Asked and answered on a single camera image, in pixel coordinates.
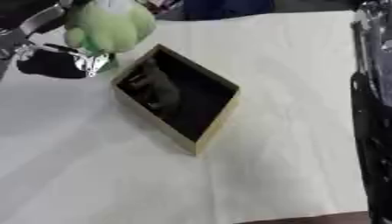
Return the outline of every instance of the dark fabric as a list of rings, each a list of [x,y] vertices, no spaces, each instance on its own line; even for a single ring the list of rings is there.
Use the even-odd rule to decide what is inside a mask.
[[[370,224],[368,213],[337,213],[309,218],[260,220],[242,224]]]
[[[206,20],[235,18],[274,10],[273,0],[185,0],[185,18]]]
[[[62,52],[38,50],[27,61],[19,61],[17,68],[24,74],[40,74],[59,79],[83,79],[86,73],[74,64],[74,57]]]
[[[57,0],[0,0],[0,28],[13,29]]]

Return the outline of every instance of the open box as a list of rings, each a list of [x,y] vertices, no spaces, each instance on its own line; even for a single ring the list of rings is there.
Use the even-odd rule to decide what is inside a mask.
[[[178,113],[165,119],[149,110],[128,90],[129,79],[153,58],[179,88]],[[200,153],[237,104],[239,87],[163,45],[157,45],[112,82],[117,99],[155,123],[166,135],[192,154]]]

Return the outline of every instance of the stuffed animal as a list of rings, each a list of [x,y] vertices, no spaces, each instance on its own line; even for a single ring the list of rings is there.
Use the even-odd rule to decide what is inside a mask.
[[[153,15],[134,0],[94,0],[70,11],[65,41],[73,48],[122,53],[154,29]]]

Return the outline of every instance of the white paper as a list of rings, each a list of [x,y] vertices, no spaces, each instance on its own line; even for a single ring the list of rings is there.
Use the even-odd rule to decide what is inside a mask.
[[[241,87],[200,157],[119,107],[111,76],[52,80],[12,67],[0,83],[0,223],[227,224],[365,210],[351,19],[160,22],[122,55],[125,67],[160,43]]]

